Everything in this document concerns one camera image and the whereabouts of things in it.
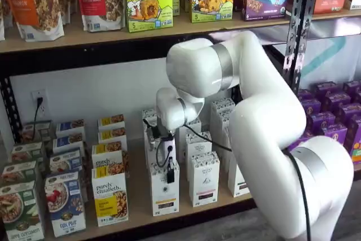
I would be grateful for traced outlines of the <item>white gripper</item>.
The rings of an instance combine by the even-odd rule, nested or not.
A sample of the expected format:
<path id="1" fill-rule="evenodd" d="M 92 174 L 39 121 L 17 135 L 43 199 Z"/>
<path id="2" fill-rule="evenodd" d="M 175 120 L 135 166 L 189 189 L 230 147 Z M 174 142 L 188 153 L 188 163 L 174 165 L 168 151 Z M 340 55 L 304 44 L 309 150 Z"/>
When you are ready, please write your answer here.
<path id="1" fill-rule="evenodd" d="M 162 164 L 167 164 L 166 180 L 170 184 L 175 180 L 174 162 L 177 160 L 175 138 L 172 135 L 162 139 L 162 155 L 164 157 Z"/>

